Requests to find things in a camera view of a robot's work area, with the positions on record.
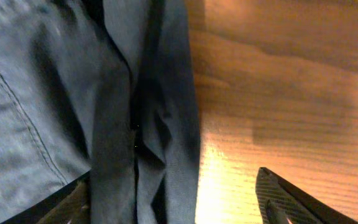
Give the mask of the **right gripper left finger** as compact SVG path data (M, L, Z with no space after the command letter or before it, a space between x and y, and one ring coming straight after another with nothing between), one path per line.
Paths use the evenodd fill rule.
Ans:
M90 173L2 224L90 224Z

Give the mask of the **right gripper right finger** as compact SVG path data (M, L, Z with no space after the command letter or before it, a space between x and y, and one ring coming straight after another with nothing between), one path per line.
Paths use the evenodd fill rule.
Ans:
M258 171L255 192L263 224L358 224L266 167Z

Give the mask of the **navy blue shorts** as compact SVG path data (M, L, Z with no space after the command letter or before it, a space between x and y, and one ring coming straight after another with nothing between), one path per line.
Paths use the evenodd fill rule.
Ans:
M194 223L183 1L0 0L0 223L89 172L90 223Z

